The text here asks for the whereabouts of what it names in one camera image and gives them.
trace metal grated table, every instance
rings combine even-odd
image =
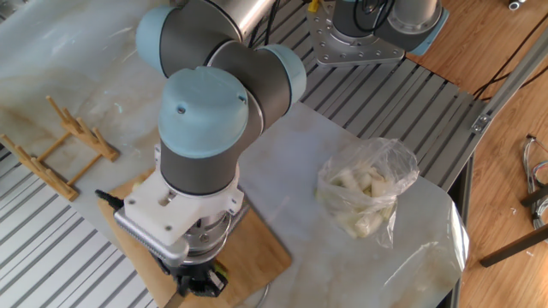
[[[271,34],[272,43],[290,47],[305,64],[308,81],[301,101],[362,139],[400,139],[417,155],[421,175],[449,190],[480,142],[469,129],[485,104],[408,59],[320,67],[306,9],[301,0],[285,3]]]
[[[6,149],[0,306],[156,307],[129,259]]]

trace plastic bag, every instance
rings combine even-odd
[[[354,238],[375,236],[391,248],[397,196],[418,178],[417,158],[397,139],[347,146],[319,171],[316,199]]]

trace wooden drying rack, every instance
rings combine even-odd
[[[38,157],[31,157],[20,145],[16,145],[5,134],[0,134],[0,139],[6,147],[17,155],[19,161],[27,166],[34,174],[40,177],[51,188],[55,189],[59,194],[64,196],[69,201],[74,201],[78,197],[78,193],[72,188],[72,186],[79,180],[101,157],[105,157],[111,162],[114,162],[119,153],[114,150],[109,144],[106,143],[99,130],[94,127],[91,131],[87,127],[86,123],[81,117],[76,120],[70,115],[69,110],[63,108],[63,112],[59,109],[53,98],[50,96],[45,97],[50,102],[51,107],[57,112],[61,118],[61,127],[67,132],[59,138],[53,145],[50,146],[42,155]],[[94,149],[98,154],[92,159],[82,170],[80,170],[70,181],[64,182],[57,173],[51,169],[46,168],[42,162],[61,145],[66,138],[70,135],[75,136],[87,146]]]

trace light blue joint cap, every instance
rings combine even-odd
[[[168,6],[151,9],[140,20],[135,34],[135,44],[141,59],[163,75],[165,74],[160,62],[160,38],[162,37],[165,19],[174,9]]]
[[[298,102],[307,89],[307,71],[299,56],[290,48],[280,44],[269,44],[260,49],[270,51],[283,64],[291,86],[291,105]]]
[[[442,31],[442,28],[445,25],[445,22],[449,18],[449,11],[447,9],[442,10],[442,15],[439,17],[438,24],[434,27],[434,30],[430,32],[430,35],[422,42],[420,45],[418,45],[415,49],[411,50],[410,53],[417,55],[417,56],[423,56],[426,51],[430,48],[432,43],[434,42],[434,39],[438,36],[439,32]]]
[[[165,84],[158,130],[177,155],[208,158],[238,141],[248,115],[246,88],[236,77],[218,68],[185,68]]]

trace bolt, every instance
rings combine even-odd
[[[200,235],[200,242],[207,243],[208,241],[209,241],[209,235],[207,234]]]

